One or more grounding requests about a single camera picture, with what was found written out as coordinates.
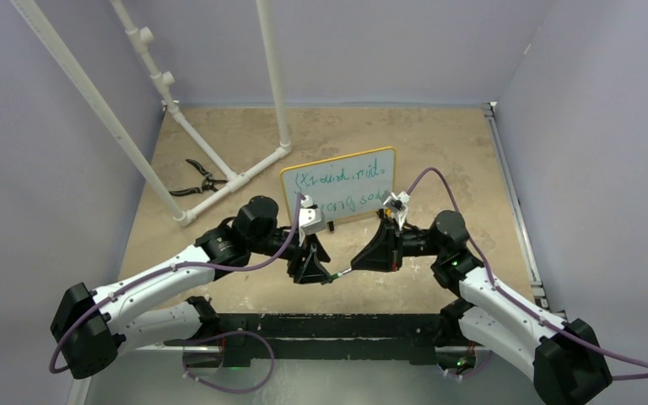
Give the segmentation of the green whiteboard marker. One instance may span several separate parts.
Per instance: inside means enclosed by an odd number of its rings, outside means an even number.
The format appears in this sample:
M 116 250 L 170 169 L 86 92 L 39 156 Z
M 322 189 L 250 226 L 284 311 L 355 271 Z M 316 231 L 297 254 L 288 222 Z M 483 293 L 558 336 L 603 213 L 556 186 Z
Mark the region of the green whiteboard marker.
M 343 277 L 343 276 L 345 276 L 345 275 L 348 275 L 348 274 L 351 273 L 352 271 L 353 271 L 352 268 L 347 268 L 347 269 L 344 269 L 344 270 L 342 270 L 342 271 L 340 271 L 340 272 L 337 272 L 337 273 L 341 273 L 341 274 L 342 274 L 342 277 Z

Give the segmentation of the yellow framed whiteboard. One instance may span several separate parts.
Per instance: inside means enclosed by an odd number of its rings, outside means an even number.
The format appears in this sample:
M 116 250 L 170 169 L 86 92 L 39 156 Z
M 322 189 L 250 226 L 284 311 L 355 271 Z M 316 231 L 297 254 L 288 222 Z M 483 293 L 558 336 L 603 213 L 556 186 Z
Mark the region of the yellow framed whiteboard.
M 396 165 L 397 151 L 388 146 L 284 168 L 279 177 L 288 215 L 294 217 L 299 194 L 333 223 L 377 213 L 381 198 L 394 190 Z

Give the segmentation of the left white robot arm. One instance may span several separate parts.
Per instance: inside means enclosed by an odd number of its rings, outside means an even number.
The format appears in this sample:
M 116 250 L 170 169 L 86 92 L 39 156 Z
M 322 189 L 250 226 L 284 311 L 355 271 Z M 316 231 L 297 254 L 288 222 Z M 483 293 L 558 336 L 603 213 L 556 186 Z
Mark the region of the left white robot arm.
M 82 380 L 142 346 L 172 339 L 198 345 L 226 339 L 205 298 L 192 297 L 164 310 L 160 305 L 187 290 L 232 273 L 263 269 L 278 259 L 293 266 L 296 283 L 305 283 L 308 264 L 330 260 L 316 236 L 327 222 L 312 197 L 300 194 L 296 205 L 291 225 L 281 226 L 278 204 L 270 197 L 253 197 L 236 215 L 136 276 L 93 289 L 85 283 L 70 286 L 51 321 L 56 347 L 48 370 Z

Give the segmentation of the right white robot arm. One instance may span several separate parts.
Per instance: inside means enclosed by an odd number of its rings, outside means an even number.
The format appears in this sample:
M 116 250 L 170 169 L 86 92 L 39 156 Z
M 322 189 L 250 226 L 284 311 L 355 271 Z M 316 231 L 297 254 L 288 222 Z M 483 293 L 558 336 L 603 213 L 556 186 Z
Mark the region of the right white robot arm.
M 592 328 L 566 321 L 526 300 L 468 248 L 458 212 L 437 214 L 428 229 L 401 227 L 385 217 L 354 257 L 353 270 L 389 273 L 405 257 L 433 256 L 436 282 L 457 299 L 442 311 L 440 332 L 450 343 L 481 343 L 528 377 L 546 404 L 586 404 L 613 381 Z

